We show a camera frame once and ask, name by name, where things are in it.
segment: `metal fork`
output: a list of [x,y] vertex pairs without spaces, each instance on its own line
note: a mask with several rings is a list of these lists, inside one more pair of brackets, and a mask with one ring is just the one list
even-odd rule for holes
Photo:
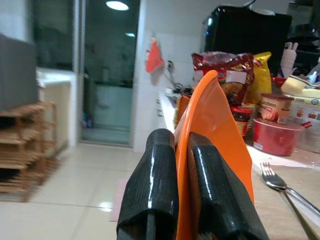
[[265,181],[266,185],[268,185],[272,189],[287,192],[293,195],[294,197],[298,198],[304,205],[306,205],[308,208],[310,208],[320,216],[320,210],[307,199],[305,199],[300,193],[298,193],[292,187],[288,186],[286,182],[280,176],[278,176],[275,171],[273,171],[269,162],[261,162],[260,165],[262,169],[262,178]]

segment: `pink mat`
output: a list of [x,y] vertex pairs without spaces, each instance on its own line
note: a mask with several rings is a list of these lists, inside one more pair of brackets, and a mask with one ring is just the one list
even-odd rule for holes
[[113,209],[111,211],[109,222],[118,222],[122,198],[124,197],[128,180],[128,178],[120,178],[117,181],[116,192],[113,199]]

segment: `yellow snack bag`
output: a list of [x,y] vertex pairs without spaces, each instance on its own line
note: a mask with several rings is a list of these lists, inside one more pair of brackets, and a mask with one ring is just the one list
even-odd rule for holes
[[268,68],[268,59],[271,52],[262,52],[254,55],[253,72],[254,81],[245,97],[245,103],[258,104],[261,100],[261,93],[272,92],[271,76]]

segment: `wooden countertop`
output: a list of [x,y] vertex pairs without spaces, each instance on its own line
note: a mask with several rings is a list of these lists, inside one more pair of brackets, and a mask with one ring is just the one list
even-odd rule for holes
[[[320,208],[320,171],[304,167],[272,166],[288,185]],[[285,196],[265,185],[260,173],[252,170],[255,208],[271,240],[307,240],[298,218]],[[302,214],[320,236],[317,225]]]

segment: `red container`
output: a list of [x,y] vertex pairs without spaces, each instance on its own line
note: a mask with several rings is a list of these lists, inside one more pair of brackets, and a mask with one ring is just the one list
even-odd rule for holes
[[260,118],[254,119],[253,146],[268,154],[290,156],[303,126],[287,123],[279,125]]

